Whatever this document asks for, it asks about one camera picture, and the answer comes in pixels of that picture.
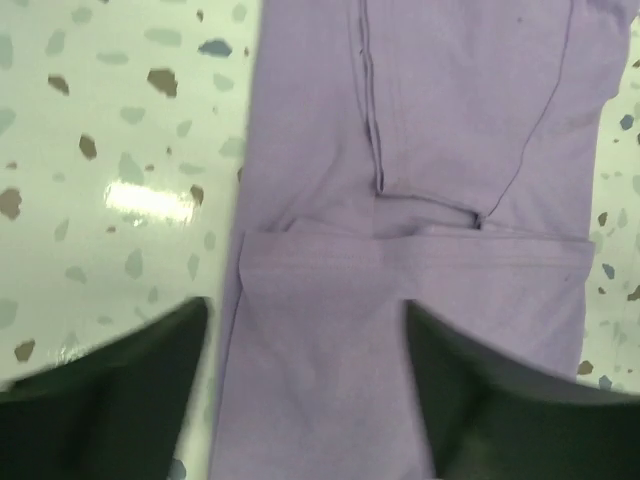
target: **gray speck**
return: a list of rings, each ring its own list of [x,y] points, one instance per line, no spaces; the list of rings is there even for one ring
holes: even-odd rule
[[[627,210],[623,208],[622,210],[620,210],[620,213],[618,214],[618,228],[624,228],[627,226],[628,223],[629,223],[629,218],[627,216]]]
[[[99,316],[97,321],[98,321],[98,324],[100,324],[100,325],[112,325],[113,324],[113,318],[107,317],[106,315]]]
[[[179,47],[182,45],[182,35],[169,28],[150,28],[144,32],[144,37],[150,42],[163,47]]]
[[[85,25],[91,21],[93,13],[90,8],[78,7],[71,12],[71,21],[76,25]]]
[[[181,163],[178,170],[185,175],[198,175],[204,172],[204,167],[193,165],[192,163]]]
[[[64,276],[72,282],[81,283],[82,285],[86,285],[87,283],[87,275],[80,267],[67,268],[64,272]]]
[[[13,42],[8,33],[0,33],[0,69],[9,70],[13,66]]]
[[[53,238],[56,242],[62,242],[67,238],[67,231],[69,230],[69,219],[65,218],[53,231]]]
[[[229,137],[222,144],[218,153],[225,158],[243,158],[244,147],[244,139],[240,137]]]
[[[134,308],[133,313],[136,317],[138,317],[143,322],[149,321],[149,317],[142,311],[140,307]]]
[[[195,253],[192,253],[187,260],[187,271],[189,272],[189,276],[191,280],[196,279],[196,275],[198,274],[198,267],[200,266],[200,257]]]
[[[142,250],[136,248],[129,254],[127,260],[124,262],[124,271],[129,277],[137,280],[142,276],[143,269]]]
[[[133,160],[129,152],[120,155],[120,163],[118,163],[118,175],[120,180],[131,185],[144,185],[144,172]]]
[[[0,298],[0,329],[13,325],[18,316],[18,302]]]
[[[193,122],[191,120],[185,120],[184,122],[180,122],[176,127],[176,135],[180,138],[184,138],[189,134],[189,130],[191,130],[191,126]]]
[[[204,236],[204,249],[208,252],[216,248],[216,235],[209,231]]]
[[[202,53],[203,55],[223,58],[227,58],[229,55],[231,55],[232,51],[233,49],[231,48],[231,46],[225,40],[220,38],[208,40],[198,48],[198,52]]]
[[[120,109],[120,117],[130,125],[137,125],[142,121],[146,110],[142,107],[123,107]]]
[[[11,108],[0,108],[0,137],[9,130],[9,127],[16,121],[16,117],[16,112]]]
[[[247,7],[245,7],[242,3],[238,3],[233,10],[231,11],[231,17],[234,22],[244,22],[244,19],[247,17]]]
[[[228,92],[233,89],[234,82],[229,77],[216,73],[213,75],[213,84],[221,92]]]
[[[607,377],[606,375],[603,375],[598,379],[598,386],[602,390],[611,390],[612,385],[613,385],[613,382],[609,380],[609,377]]]
[[[49,37],[46,48],[44,49],[45,55],[47,57],[60,55],[64,51],[66,37],[67,34],[64,32],[64,30],[58,29],[53,32]]]
[[[605,275],[609,278],[609,280],[613,280],[616,276],[616,269],[613,268],[608,263],[602,264],[602,269],[604,270]]]
[[[147,295],[147,302],[156,303],[157,301],[158,301],[158,288],[152,287],[151,290],[149,290],[149,295]]]
[[[107,65],[126,65],[129,62],[129,57],[124,52],[102,52],[96,54],[96,59]]]
[[[629,130],[630,128],[632,128],[633,116],[627,114],[624,117],[622,117],[622,119],[620,120],[620,127],[622,127],[622,130]]]

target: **brown speck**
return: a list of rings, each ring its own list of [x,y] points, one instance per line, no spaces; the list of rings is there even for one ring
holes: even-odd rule
[[[578,367],[578,375],[589,375],[593,372],[593,365],[590,361],[585,360]]]
[[[198,185],[192,185],[191,190],[189,191],[191,192],[191,196],[196,201],[196,203],[198,205],[202,205],[202,202],[204,202],[204,190],[202,189],[202,187]]]
[[[29,359],[31,358],[31,354],[33,353],[33,349],[35,348],[35,346],[36,346],[35,340],[28,340],[26,342],[22,342],[13,350],[13,353],[16,356],[16,360],[18,360],[18,362],[20,363],[28,362]]]
[[[98,150],[96,150],[96,142],[86,133],[83,133],[78,143],[80,151],[87,160],[93,160],[98,156]]]
[[[629,295],[627,295],[627,300],[630,302],[636,302],[640,300],[640,285],[636,287],[633,293],[630,293]]]
[[[169,68],[152,68],[147,75],[147,82],[169,98],[176,98],[178,95],[176,74]]]
[[[22,197],[17,188],[7,188],[0,193],[0,213],[9,220],[15,220],[20,216],[20,204]]]
[[[49,75],[49,85],[63,95],[69,95],[69,84],[62,75]]]

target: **lavender pants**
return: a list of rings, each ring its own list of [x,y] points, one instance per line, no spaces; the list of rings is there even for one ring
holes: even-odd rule
[[[400,300],[576,372],[638,0],[264,0],[211,480],[423,480]]]

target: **pant leg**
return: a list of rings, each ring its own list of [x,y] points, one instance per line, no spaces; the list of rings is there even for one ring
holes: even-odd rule
[[[575,368],[591,246],[536,224],[539,184],[514,180],[559,88],[572,2],[516,2],[522,15],[498,3],[404,16],[382,0],[265,3],[211,478],[428,478],[404,298],[541,367]],[[533,22],[524,38],[507,28],[520,17]],[[621,32],[604,27],[586,31]],[[537,83],[509,73],[518,66]],[[509,197],[530,213],[501,218]]]

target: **terrazzo floor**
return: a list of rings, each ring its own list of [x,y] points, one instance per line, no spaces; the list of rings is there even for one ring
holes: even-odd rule
[[[0,0],[0,380],[220,305],[258,0]],[[640,392],[640,22],[602,118],[579,378]],[[204,480],[207,352],[172,480]]]

